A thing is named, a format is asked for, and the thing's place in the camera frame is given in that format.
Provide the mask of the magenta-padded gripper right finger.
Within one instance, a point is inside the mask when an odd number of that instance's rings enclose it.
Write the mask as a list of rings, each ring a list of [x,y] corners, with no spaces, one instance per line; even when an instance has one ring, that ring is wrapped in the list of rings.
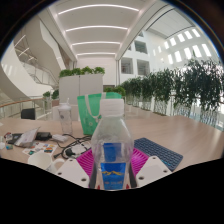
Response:
[[[130,186],[139,188],[170,175],[169,168],[157,157],[133,150],[130,168]]]

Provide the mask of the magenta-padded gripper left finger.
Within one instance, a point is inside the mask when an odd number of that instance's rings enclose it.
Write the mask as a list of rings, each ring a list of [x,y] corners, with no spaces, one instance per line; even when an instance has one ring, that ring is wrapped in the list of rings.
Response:
[[[94,189],[96,173],[92,151],[88,150],[76,159],[68,159],[58,169],[56,175],[81,187]]]

